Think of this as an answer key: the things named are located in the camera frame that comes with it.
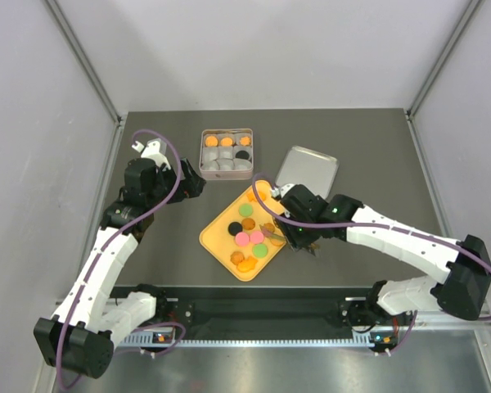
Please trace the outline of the round biscuit cookie top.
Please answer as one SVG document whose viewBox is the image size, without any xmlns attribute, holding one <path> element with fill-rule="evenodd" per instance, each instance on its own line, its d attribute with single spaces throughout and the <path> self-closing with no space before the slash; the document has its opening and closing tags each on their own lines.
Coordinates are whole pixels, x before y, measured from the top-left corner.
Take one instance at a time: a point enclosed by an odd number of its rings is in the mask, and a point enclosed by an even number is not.
<svg viewBox="0 0 491 393">
<path fill-rule="evenodd" d="M 234 139 L 231 137 L 224 137 L 220 141 L 220 146 L 221 147 L 233 147 L 234 146 Z"/>
</svg>

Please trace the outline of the black sandwich cookie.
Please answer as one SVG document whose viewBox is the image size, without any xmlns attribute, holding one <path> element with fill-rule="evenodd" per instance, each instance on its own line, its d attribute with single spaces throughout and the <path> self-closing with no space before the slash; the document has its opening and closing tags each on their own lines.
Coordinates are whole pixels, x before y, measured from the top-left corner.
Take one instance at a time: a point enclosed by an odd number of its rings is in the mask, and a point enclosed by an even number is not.
<svg viewBox="0 0 491 393">
<path fill-rule="evenodd" d="M 235 154 L 235 158 L 240 160 L 249 160 L 250 153 L 248 151 L 241 150 Z"/>
<path fill-rule="evenodd" d="M 238 233 L 243 231 L 243 227 L 241 223 L 233 221 L 227 226 L 227 231 L 231 236 L 235 237 Z"/>
</svg>

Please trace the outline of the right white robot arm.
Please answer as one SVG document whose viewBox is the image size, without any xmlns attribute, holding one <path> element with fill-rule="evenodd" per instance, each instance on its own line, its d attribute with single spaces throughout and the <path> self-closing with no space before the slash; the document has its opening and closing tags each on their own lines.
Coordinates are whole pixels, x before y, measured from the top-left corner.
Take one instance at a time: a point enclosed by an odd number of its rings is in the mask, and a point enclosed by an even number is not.
<svg viewBox="0 0 491 393">
<path fill-rule="evenodd" d="M 271 187 L 269 192 L 282 205 L 282 213 L 273 218 L 293 250 L 313 252 L 317 240 L 337 239 L 379 251 L 423 273 L 376 282 L 363 306 L 372 323 L 437 310 L 467 321 L 479 319 L 491 284 L 491 263 L 478 237 L 469 235 L 460 242 L 419 232 L 352 197 L 336 194 L 326 201 L 302 184 Z"/>
</svg>

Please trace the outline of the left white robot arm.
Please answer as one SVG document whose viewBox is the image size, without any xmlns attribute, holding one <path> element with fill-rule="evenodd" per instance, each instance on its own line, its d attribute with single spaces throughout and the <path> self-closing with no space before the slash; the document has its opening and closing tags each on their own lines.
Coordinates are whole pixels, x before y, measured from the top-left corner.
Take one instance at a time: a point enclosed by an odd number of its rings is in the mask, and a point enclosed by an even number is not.
<svg viewBox="0 0 491 393">
<path fill-rule="evenodd" d="M 106 304 L 129 256 L 154 220 L 156 208 L 198 197 L 205 180 L 189 160 L 181 173 L 158 155 L 131 160 L 124 185 L 105 210 L 96 240 L 68 296 L 50 318 L 40 318 L 34 338 L 45 363 L 99 378 L 115 349 L 142 323 L 163 323 L 169 305 L 158 288 L 142 284 L 111 310 Z"/>
</svg>

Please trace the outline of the green sandwich cookie bottom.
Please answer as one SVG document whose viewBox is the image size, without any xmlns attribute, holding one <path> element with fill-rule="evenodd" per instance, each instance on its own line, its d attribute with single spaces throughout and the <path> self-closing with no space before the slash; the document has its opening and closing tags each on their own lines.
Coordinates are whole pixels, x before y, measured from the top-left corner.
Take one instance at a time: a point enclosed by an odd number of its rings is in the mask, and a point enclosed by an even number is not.
<svg viewBox="0 0 491 393">
<path fill-rule="evenodd" d="M 268 255 L 268 247 L 263 243 L 255 244 L 252 252 L 255 258 L 262 259 Z"/>
</svg>

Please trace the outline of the green sandwich cookie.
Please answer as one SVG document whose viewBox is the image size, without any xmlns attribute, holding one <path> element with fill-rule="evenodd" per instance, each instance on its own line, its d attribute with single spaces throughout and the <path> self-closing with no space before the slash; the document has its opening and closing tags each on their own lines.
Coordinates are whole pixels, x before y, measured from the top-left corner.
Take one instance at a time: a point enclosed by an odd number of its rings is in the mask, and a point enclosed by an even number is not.
<svg viewBox="0 0 491 393">
<path fill-rule="evenodd" d="M 263 243 L 255 244 L 252 252 L 255 258 L 262 259 L 268 255 L 268 247 Z"/>
<path fill-rule="evenodd" d="M 254 208 L 249 203 L 244 203 L 239 205 L 238 212 L 241 217 L 247 218 L 250 217 L 254 213 Z"/>
</svg>

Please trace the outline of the pink sandwich cookie right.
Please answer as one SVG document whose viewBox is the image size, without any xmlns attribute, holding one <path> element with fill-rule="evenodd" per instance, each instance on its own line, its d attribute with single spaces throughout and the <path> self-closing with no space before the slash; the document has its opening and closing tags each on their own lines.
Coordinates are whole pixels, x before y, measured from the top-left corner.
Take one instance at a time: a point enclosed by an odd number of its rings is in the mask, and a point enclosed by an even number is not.
<svg viewBox="0 0 491 393">
<path fill-rule="evenodd" d="M 261 231 L 254 231 L 250 235 L 250 242 L 254 245 L 264 242 L 264 234 Z"/>
</svg>

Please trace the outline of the pink sandwich cookie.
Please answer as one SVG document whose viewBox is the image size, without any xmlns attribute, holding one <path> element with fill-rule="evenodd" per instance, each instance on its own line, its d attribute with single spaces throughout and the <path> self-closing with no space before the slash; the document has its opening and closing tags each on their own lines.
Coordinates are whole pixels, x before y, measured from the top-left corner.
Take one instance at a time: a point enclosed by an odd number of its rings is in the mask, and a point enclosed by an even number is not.
<svg viewBox="0 0 491 393">
<path fill-rule="evenodd" d="M 245 247 L 250 244 L 250 236 L 246 232 L 239 232 L 235 236 L 234 241 L 239 247 Z"/>
<path fill-rule="evenodd" d="M 264 242 L 264 234 L 261 231 L 254 231 L 250 235 L 250 242 L 254 245 Z"/>
</svg>

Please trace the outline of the chocolate chip cookie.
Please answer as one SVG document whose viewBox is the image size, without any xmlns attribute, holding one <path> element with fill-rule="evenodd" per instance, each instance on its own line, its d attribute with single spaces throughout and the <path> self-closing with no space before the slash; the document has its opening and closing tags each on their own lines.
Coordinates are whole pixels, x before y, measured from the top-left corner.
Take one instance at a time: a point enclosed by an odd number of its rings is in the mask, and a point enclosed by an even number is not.
<svg viewBox="0 0 491 393">
<path fill-rule="evenodd" d="M 245 218 L 241 221 L 241 225 L 244 230 L 252 231 L 255 228 L 256 223 L 252 218 Z"/>
</svg>

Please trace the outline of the pink cookie tin box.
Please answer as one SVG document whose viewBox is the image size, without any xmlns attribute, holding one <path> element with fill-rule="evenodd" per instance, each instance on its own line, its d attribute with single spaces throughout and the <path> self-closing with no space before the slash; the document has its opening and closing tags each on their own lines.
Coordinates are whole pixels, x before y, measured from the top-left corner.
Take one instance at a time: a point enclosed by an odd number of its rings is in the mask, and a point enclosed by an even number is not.
<svg viewBox="0 0 491 393">
<path fill-rule="evenodd" d="M 217 147 L 205 147 L 204 140 L 207 135 L 218 137 Z M 239 144 L 240 137 L 250 136 L 250 147 L 242 147 Z M 221 147 L 220 141 L 224 137 L 234 139 L 233 147 Z M 252 129 L 205 129 L 201 133 L 199 170 L 203 179 L 208 181 L 219 180 L 248 180 L 252 178 L 255 167 L 255 142 Z M 235 158 L 238 151 L 248 151 L 249 160 Z"/>
</svg>

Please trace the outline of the yellow plastic tray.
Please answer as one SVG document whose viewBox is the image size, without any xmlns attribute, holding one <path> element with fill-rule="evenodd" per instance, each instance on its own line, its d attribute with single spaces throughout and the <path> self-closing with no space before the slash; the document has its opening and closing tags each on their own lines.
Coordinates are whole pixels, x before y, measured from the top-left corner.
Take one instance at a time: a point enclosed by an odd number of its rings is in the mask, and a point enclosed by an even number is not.
<svg viewBox="0 0 491 393">
<path fill-rule="evenodd" d="M 267 206 L 273 212 L 279 212 L 280 206 L 271 198 L 270 184 L 266 180 L 258 180 L 255 182 L 257 191 L 254 192 L 251 187 L 248 187 L 240 196 L 238 196 L 228 207 L 226 207 L 210 224 L 208 224 L 200 233 L 200 244 L 223 266 L 225 267 L 236 279 L 242 282 L 249 282 L 256 278 L 256 276 L 271 262 L 273 258 L 279 254 L 279 252 L 287 248 L 287 243 L 284 246 L 274 246 L 270 239 L 264 237 L 264 242 L 268 247 L 268 255 L 265 258 L 258 259 L 255 269 L 247 273 L 241 273 L 237 270 L 236 265 L 230 261 L 230 256 L 234 251 L 241 251 L 245 258 L 252 256 L 252 248 L 254 244 L 250 242 L 248 246 L 239 247 L 233 236 L 227 231 L 227 226 L 237 221 L 241 223 L 244 217 L 241 217 L 238 208 L 239 205 L 249 203 L 254 208 L 254 213 L 247 218 L 252 218 L 256 226 L 252 231 L 246 231 L 249 235 L 254 231 L 261 231 L 260 225 L 265 223 L 274 223 L 274 218 L 263 208 Z M 258 201 L 248 201 L 247 193 L 253 192 Z M 263 192 L 266 195 L 266 200 L 261 201 L 258 192 Z M 282 232 L 277 227 L 276 232 L 282 235 Z"/>
</svg>

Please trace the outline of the pink sandwich cookie left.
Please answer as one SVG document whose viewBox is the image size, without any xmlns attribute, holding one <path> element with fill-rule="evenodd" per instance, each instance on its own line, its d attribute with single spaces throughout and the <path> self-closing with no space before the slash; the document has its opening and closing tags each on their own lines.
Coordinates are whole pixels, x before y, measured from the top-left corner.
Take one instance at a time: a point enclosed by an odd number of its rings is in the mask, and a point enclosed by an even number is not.
<svg viewBox="0 0 491 393">
<path fill-rule="evenodd" d="M 239 247 L 245 247 L 250 244 L 250 236 L 246 232 L 239 232 L 235 236 L 234 241 Z"/>
</svg>

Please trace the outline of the fish shaped cookie bottom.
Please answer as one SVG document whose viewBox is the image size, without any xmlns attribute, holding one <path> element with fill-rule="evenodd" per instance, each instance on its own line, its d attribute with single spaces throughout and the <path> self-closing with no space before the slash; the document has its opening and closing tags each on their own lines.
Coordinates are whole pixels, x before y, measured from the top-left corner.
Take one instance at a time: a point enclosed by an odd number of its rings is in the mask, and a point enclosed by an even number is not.
<svg viewBox="0 0 491 393">
<path fill-rule="evenodd" d="M 258 260 L 252 256 L 243 259 L 236 265 L 236 268 L 241 273 L 247 273 L 255 269 Z"/>
</svg>

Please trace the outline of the fish shaped cookie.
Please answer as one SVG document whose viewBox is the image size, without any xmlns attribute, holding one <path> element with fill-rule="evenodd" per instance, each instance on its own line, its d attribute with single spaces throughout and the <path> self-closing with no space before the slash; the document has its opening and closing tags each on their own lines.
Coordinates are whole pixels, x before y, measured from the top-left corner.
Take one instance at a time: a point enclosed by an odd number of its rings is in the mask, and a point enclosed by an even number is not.
<svg viewBox="0 0 491 393">
<path fill-rule="evenodd" d="M 236 268 L 241 273 L 247 273 L 255 269 L 258 260 L 252 256 L 243 259 L 236 265 Z"/>
<path fill-rule="evenodd" d="M 266 195 L 263 193 L 263 192 L 258 192 L 258 195 L 259 195 L 259 198 L 261 201 L 265 201 L 266 200 Z M 247 198 L 248 198 L 248 201 L 258 201 L 255 194 L 253 192 L 248 192 L 247 193 Z"/>
</svg>

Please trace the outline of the green sandwich cookie top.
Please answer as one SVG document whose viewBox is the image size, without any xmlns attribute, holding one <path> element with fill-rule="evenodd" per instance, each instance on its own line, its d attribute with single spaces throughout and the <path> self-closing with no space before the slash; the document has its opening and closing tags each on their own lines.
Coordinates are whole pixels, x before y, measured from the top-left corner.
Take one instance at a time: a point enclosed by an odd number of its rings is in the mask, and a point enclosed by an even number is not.
<svg viewBox="0 0 491 393">
<path fill-rule="evenodd" d="M 239 205 L 238 212 L 241 217 L 247 218 L 250 217 L 254 213 L 254 208 L 249 203 L 244 203 Z"/>
</svg>

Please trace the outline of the swirl cookie bottom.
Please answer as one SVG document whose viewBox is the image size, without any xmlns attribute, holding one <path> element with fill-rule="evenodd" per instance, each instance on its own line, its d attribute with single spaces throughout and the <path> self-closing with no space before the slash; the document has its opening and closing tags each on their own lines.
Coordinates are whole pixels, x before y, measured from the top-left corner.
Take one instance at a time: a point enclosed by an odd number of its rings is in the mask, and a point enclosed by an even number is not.
<svg viewBox="0 0 491 393">
<path fill-rule="evenodd" d="M 241 251 L 234 251 L 230 256 L 230 261 L 234 265 L 239 265 L 244 259 L 245 256 Z"/>
</svg>

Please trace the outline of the fish shaped cookie top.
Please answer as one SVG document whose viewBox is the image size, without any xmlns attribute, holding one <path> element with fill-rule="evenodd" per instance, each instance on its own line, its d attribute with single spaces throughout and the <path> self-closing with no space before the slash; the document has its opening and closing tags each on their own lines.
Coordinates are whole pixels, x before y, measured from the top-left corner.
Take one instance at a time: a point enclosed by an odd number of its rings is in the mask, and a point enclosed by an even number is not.
<svg viewBox="0 0 491 393">
<path fill-rule="evenodd" d="M 263 192 L 258 192 L 258 195 L 259 195 L 259 198 L 261 201 L 265 201 L 266 200 L 266 195 L 263 193 Z M 248 192 L 247 193 L 247 198 L 248 198 L 248 201 L 258 201 L 255 194 L 253 192 Z"/>
</svg>

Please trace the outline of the silver tin lid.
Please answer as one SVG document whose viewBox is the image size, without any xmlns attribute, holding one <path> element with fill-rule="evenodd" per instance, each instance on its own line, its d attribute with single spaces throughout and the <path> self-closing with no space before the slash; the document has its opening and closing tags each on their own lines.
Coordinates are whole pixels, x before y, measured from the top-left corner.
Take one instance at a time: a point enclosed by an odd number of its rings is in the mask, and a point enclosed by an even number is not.
<svg viewBox="0 0 491 393">
<path fill-rule="evenodd" d="M 302 184 L 314 195 L 327 198 L 340 162 L 333 156 L 293 146 L 286 153 L 275 179 L 277 186 Z"/>
</svg>

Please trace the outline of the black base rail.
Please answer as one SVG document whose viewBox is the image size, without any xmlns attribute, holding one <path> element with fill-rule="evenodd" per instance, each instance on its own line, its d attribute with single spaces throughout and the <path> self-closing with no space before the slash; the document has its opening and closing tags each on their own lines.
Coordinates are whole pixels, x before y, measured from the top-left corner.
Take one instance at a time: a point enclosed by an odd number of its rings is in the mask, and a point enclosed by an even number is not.
<svg viewBox="0 0 491 393">
<path fill-rule="evenodd" d="M 150 287 L 156 322 L 185 328 L 185 341 L 282 341 L 349 338 L 393 331 L 409 313 L 375 322 L 364 308 L 366 287 Z"/>
</svg>

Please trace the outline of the aluminium frame rail front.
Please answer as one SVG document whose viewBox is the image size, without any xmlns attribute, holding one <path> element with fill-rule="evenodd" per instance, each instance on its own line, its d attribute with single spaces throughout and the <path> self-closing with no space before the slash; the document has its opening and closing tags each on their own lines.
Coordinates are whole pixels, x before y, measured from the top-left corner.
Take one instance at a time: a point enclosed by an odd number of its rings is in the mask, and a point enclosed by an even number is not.
<svg viewBox="0 0 491 393">
<path fill-rule="evenodd" d="M 145 323 L 143 327 L 127 334 L 117 349 L 147 350 L 158 352 L 170 346 L 178 348 L 363 348 L 376 353 L 385 353 L 397 348 L 403 342 L 406 332 L 432 329 L 435 331 L 461 331 L 481 328 L 479 322 L 462 321 L 437 312 L 420 312 L 413 315 L 406 327 L 397 327 L 393 331 L 377 329 L 375 332 L 363 330 L 354 332 L 349 338 L 282 340 L 282 341 L 185 341 L 186 328 L 174 321 Z"/>
</svg>

